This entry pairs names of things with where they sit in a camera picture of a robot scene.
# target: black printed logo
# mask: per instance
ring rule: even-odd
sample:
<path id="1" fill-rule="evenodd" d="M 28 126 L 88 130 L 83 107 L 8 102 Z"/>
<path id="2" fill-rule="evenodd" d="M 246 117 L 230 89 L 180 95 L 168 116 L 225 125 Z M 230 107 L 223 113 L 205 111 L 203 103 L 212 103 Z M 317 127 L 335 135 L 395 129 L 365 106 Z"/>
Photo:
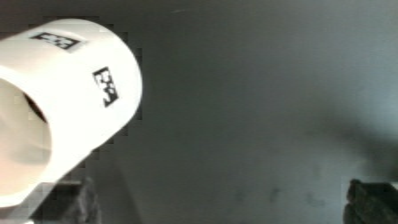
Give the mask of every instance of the black printed logo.
<path id="1" fill-rule="evenodd" d="M 97 84 L 99 87 L 104 91 L 104 103 L 106 107 L 116 102 L 120 99 L 118 92 L 116 92 L 116 84 L 113 80 L 113 75 L 109 71 L 109 67 L 100 69 L 95 73 L 95 79 L 97 79 Z"/>
<path id="2" fill-rule="evenodd" d="M 31 39 L 44 40 L 47 43 L 56 45 L 65 50 L 68 50 L 81 43 L 81 41 L 72 39 L 70 37 L 63 37 L 47 32 L 33 36 Z"/>

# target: black object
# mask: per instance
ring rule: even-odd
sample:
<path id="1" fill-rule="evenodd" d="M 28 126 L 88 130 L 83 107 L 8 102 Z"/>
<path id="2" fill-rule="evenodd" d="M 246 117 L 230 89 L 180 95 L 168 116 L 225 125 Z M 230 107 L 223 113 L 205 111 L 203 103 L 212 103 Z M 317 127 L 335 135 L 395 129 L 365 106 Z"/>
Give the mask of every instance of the black object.
<path id="1" fill-rule="evenodd" d="M 346 224 L 398 223 L 398 191 L 390 183 L 353 180 L 346 207 Z"/>
<path id="2" fill-rule="evenodd" d="M 36 224 L 102 224 L 99 196 L 90 178 L 58 184 L 31 219 Z"/>

